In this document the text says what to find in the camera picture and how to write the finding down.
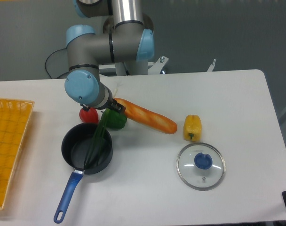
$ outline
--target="white table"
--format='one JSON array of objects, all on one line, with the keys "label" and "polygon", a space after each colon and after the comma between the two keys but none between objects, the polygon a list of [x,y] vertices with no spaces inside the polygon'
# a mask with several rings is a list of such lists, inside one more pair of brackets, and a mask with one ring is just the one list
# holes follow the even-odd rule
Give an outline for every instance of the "white table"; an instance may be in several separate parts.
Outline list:
[{"label": "white table", "polygon": [[[264,74],[258,70],[102,77],[117,97],[178,124],[173,135],[131,120],[110,131],[114,154],[102,172],[84,176],[63,226],[171,226],[286,220],[286,149]],[[72,172],[61,142],[80,123],[80,106],[64,80],[0,82],[0,97],[35,101],[20,162],[0,226],[55,225],[53,216]],[[188,144],[184,119],[201,117],[202,142],[226,162],[222,183],[210,191],[188,187],[176,158]]]}]

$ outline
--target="baguette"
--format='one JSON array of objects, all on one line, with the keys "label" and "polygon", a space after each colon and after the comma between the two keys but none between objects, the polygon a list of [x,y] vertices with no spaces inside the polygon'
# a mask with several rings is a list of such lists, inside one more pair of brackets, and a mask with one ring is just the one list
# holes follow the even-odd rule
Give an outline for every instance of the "baguette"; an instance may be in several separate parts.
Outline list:
[{"label": "baguette", "polygon": [[115,100],[126,107],[124,114],[129,119],[163,133],[174,134],[177,131],[177,124],[171,119],[135,105],[127,100],[121,98],[115,98]]}]

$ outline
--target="white bracket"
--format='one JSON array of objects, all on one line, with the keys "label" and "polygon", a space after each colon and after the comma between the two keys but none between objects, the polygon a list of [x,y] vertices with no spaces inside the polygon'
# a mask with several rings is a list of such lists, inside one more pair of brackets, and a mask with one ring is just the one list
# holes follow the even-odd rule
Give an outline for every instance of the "white bracket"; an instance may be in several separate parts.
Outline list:
[{"label": "white bracket", "polygon": [[163,67],[167,64],[169,58],[166,56],[161,56],[154,65],[148,69],[148,74],[160,74]]}]

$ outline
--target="green bell pepper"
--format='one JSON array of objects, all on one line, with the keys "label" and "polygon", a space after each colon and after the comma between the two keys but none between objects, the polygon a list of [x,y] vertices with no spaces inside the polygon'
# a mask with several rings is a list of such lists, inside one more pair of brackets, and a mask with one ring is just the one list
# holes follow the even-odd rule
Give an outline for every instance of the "green bell pepper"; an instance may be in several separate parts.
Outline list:
[{"label": "green bell pepper", "polygon": [[106,127],[110,129],[122,129],[124,128],[127,117],[125,114],[119,114],[118,112],[115,112],[110,109],[106,109],[105,112],[109,112],[109,116],[107,119]]}]

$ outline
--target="blue pot handle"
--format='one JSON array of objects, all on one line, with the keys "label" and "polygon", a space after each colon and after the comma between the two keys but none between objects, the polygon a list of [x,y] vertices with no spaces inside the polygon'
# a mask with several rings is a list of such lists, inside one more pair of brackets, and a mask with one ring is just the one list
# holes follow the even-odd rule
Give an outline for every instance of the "blue pot handle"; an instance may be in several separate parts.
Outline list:
[{"label": "blue pot handle", "polygon": [[64,190],[62,199],[60,200],[57,210],[55,212],[54,215],[54,222],[57,224],[62,223],[62,221],[64,220],[64,216],[67,212],[67,209],[69,207],[71,198],[73,196],[74,190],[77,186],[77,184],[80,182],[80,180],[83,177],[83,172],[82,171],[78,171],[77,172],[73,172],[68,180],[68,183],[66,185],[66,188]]}]

